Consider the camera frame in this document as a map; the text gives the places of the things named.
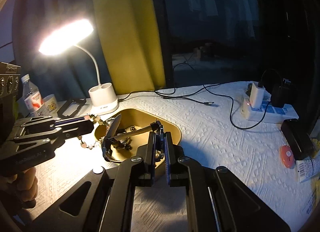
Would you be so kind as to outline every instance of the screw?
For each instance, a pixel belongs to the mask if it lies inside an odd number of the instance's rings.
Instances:
[[[134,156],[131,158],[131,161],[134,163],[139,163],[142,161],[142,157],[141,156]]]
[[[228,169],[224,166],[218,166],[217,170],[218,170],[218,172],[220,172],[222,174],[226,174],[228,172]]]
[[[179,161],[182,162],[182,163],[188,162],[189,160],[190,160],[190,157],[188,157],[188,156],[181,156],[179,158]]]
[[[103,167],[102,166],[97,166],[95,168],[93,168],[92,170],[95,174],[100,174],[103,172]]]

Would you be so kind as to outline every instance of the plastic bottle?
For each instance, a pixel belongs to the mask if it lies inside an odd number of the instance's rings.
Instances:
[[[22,97],[29,110],[29,112],[36,116],[36,111],[39,111],[43,105],[42,97],[39,92],[39,88],[30,81],[29,75],[25,75],[21,78],[23,83]]]

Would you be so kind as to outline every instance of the lamp head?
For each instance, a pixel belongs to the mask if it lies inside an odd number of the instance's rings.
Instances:
[[[93,31],[87,19],[77,20],[52,32],[41,44],[39,52],[45,55],[57,55],[76,45]]]

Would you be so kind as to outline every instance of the hand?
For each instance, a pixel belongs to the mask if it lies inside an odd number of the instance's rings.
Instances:
[[[38,195],[38,179],[36,177],[36,168],[32,167],[26,171],[23,171],[24,175],[18,178],[17,175],[12,177],[0,176],[0,190],[6,191],[10,194],[16,194],[22,201],[33,200]],[[18,193],[13,190],[13,186],[16,186]]]

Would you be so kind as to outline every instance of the desk lamp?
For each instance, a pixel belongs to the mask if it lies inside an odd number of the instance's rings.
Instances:
[[[92,31],[93,27],[87,19],[72,22],[52,32],[51,35],[42,42],[39,52],[45,55],[57,55],[69,47],[75,46],[87,53],[96,67],[98,79],[98,85],[89,90],[93,104],[91,113],[103,115],[111,113],[118,108],[118,98],[111,83],[101,84],[98,65],[93,55],[78,45],[78,43],[90,35]]]

